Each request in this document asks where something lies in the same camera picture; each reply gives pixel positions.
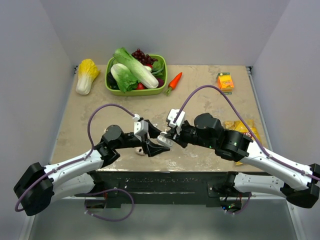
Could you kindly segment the white earbud charging case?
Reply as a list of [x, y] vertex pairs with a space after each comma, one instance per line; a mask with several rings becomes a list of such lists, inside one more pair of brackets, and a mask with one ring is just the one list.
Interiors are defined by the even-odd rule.
[[164, 147], [171, 148], [173, 146], [173, 141], [169, 138], [166, 138], [167, 132], [162, 131], [156, 138], [157, 142]]

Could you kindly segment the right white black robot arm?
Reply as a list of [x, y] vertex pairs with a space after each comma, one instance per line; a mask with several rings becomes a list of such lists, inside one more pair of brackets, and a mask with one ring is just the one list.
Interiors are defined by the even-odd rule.
[[191, 125], [185, 119], [185, 113], [178, 112], [172, 109], [166, 118], [170, 127], [166, 138], [183, 148], [192, 144], [213, 149], [224, 160], [242, 162], [266, 173], [230, 173], [220, 188], [227, 196], [264, 193], [283, 197], [289, 203], [306, 209], [318, 201], [320, 188], [314, 178], [320, 176], [319, 165], [299, 164], [267, 150], [249, 136], [225, 129], [221, 121], [209, 113], [198, 115]]

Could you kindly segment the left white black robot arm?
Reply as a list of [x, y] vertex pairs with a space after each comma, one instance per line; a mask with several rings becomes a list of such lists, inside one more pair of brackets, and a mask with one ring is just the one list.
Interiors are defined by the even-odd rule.
[[166, 132], [148, 120], [135, 122], [129, 133], [123, 132], [118, 125], [110, 125], [100, 142], [82, 155], [46, 166], [38, 162], [31, 164], [13, 188], [18, 198], [15, 211], [34, 216], [68, 194], [99, 196], [104, 184], [93, 179], [89, 174], [91, 171], [114, 163], [120, 157], [118, 149], [141, 148], [148, 157], [167, 152], [173, 141], [165, 135]]

